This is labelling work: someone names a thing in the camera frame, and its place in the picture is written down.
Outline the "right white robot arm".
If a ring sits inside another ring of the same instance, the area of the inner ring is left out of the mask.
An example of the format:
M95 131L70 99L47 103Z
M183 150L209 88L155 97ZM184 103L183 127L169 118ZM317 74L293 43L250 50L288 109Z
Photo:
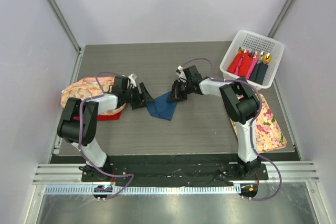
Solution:
M250 179L261 168L261 158L256 150L256 117L262 102L245 78L228 83L202 77L195 65L177 70L179 78L172 85L168 103L185 101L189 94L220 97L228 117L235 122L238 139L237 173Z

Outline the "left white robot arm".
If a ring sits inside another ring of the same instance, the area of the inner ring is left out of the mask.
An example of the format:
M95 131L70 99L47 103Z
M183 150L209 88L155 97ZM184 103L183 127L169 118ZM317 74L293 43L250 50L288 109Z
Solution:
M74 146L86 161L84 172L93 172L105 182L112 176L108 155L96 140L97 121L107 112L117 113L129 104L133 109L146 107L155 100L135 75L86 78L62 92L63 111L57 134Z

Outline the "blue paper napkin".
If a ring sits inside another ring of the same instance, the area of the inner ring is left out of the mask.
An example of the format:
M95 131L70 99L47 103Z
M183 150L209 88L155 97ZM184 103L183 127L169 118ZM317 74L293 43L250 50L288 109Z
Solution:
M177 106L176 102L168 103L170 92L167 92L157 98L154 103L146 105L148 113L155 118L171 121Z

